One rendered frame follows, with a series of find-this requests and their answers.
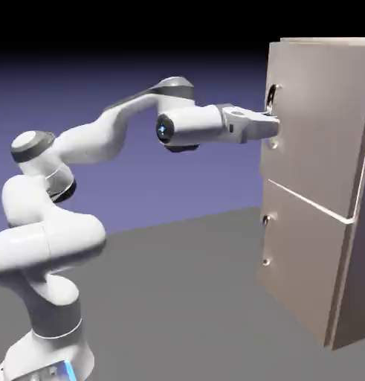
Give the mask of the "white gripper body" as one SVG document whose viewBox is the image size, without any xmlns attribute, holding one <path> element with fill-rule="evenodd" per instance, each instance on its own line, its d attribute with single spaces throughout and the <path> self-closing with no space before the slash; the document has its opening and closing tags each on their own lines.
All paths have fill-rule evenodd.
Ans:
<svg viewBox="0 0 365 381">
<path fill-rule="evenodd" d="M 245 110 L 245 124 L 243 126 L 243 142 L 259 141 L 273 138 L 280 129 L 280 120 L 273 115 Z"/>
</svg>

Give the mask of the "beige cabinet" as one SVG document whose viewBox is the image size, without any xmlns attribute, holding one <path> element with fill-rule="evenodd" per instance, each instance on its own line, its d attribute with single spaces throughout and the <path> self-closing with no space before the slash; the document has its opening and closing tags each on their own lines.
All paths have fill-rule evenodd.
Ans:
<svg viewBox="0 0 365 381">
<path fill-rule="evenodd" d="M 283 39 L 365 40 L 365 38 L 317 37 Z M 298 193 L 294 194 L 321 210 L 333 214 L 322 206 L 303 198 Z M 349 241 L 344 246 L 343 261 L 339 265 L 333 299 L 332 326 L 329 331 L 329 343 L 327 347 L 334 350 L 365 339 L 365 157 L 361 171 L 359 196 L 355 203 L 355 213 L 351 220 L 354 221 L 354 225 L 349 234 Z"/>
</svg>

